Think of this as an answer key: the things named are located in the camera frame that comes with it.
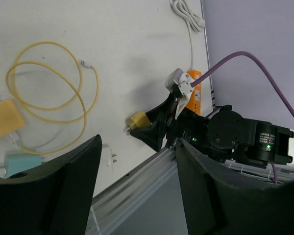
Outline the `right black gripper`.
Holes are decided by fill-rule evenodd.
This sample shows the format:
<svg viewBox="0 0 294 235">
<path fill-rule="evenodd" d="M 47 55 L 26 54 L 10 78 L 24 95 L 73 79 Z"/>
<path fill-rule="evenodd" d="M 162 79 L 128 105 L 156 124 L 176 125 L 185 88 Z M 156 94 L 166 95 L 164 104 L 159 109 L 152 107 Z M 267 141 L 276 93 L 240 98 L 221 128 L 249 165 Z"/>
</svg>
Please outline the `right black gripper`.
<svg viewBox="0 0 294 235">
<path fill-rule="evenodd" d="M 130 130 L 130 135 L 141 140 L 152 150 L 159 152 L 165 137 L 165 147 L 173 146 L 176 139 L 185 139 L 191 144 L 197 144 L 204 139 L 209 118 L 195 114 L 184 108 L 178 117 L 177 99 L 169 96 L 157 107 L 146 112 L 151 124 Z"/>
</svg>

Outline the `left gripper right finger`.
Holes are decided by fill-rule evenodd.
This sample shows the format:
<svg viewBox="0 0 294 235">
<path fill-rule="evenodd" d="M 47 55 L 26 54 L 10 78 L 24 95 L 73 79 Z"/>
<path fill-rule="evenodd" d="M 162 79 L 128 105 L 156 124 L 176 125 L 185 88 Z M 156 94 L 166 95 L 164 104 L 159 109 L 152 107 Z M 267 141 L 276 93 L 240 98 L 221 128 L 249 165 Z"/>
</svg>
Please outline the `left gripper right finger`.
<svg viewBox="0 0 294 235">
<path fill-rule="evenodd" d="M 241 175 L 184 140 L 176 161 L 191 235 L 294 235 L 294 181 L 271 185 Z"/>
</svg>

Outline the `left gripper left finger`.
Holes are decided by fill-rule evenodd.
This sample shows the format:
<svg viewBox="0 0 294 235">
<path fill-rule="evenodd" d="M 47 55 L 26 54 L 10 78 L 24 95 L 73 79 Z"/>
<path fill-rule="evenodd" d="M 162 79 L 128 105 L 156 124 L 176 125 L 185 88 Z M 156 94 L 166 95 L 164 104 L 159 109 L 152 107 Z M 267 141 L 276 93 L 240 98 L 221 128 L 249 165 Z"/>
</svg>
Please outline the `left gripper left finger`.
<svg viewBox="0 0 294 235">
<path fill-rule="evenodd" d="M 83 235 L 95 189 L 102 139 L 35 168 L 0 178 L 0 235 Z"/>
</svg>

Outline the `yellow two-tone charger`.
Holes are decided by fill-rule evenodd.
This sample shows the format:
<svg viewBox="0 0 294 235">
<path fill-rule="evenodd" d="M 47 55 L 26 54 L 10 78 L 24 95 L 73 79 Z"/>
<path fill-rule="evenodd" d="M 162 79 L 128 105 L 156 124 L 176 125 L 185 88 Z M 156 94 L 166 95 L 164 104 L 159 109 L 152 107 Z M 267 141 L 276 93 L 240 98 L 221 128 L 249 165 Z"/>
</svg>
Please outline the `yellow two-tone charger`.
<svg viewBox="0 0 294 235">
<path fill-rule="evenodd" d="M 136 112 L 125 121 L 124 131 L 129 134 L 131 130 L 151 125 L 149 118 L 143 111 Z"/>
</svg>

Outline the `light teal charger with cable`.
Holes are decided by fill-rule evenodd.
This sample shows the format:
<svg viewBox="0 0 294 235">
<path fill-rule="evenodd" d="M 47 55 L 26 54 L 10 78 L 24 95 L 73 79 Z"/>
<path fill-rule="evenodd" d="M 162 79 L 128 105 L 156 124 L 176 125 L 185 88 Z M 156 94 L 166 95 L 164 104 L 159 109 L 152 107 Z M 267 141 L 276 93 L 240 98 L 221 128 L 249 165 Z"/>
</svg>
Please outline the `light teal charger with cable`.
<svg viewBox="0 0 294 235">
<path fill-rule="evenodd" d="M 44 161 L 45 159 L 40 155 L 27 153 L 6 155 L 3 164 L 0 165 L 0 178 L 9 178 L 14 174 L 37 167 Z"/>
</svg>

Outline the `orange-yellow charger with cable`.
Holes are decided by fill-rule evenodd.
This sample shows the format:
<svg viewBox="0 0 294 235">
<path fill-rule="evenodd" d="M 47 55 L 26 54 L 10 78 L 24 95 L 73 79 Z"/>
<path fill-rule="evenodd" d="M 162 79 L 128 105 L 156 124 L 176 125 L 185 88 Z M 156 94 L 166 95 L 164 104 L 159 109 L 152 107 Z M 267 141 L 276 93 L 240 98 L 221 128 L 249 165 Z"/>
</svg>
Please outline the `orange-yellow charger with cable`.
<svg viewBox="0 0 294 235">
<path fill-rule="evenodd" d="M 12 142 L 20 145 L 17 131 L 26 126 L 26 120 L 13 99 L 0 101 L 0 138 L 9 135 Z"/>
</svg>

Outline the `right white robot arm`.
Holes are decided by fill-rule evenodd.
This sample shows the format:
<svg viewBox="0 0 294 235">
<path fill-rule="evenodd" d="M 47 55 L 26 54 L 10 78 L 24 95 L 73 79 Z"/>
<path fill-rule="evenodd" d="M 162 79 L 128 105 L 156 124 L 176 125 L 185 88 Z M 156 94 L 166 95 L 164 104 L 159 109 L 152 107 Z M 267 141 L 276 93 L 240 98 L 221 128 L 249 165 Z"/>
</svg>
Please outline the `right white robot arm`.
<svg viewBox="0 0 294 235">
<path fill-rule="evenodd" d="M 145 115 L 148 124 L 130 130 L 154 151 L 170 148 L 183 139 L 200 153 L 224 163 L 237 163 L 259 168 L 268 164 L 294 165 L 294 130 L 270 122 L 242 117 L 230 105 L 202 117 L 184 108 L 178 117 L 177 102 L 170 95 L 166 101 Z"/>
</svg>

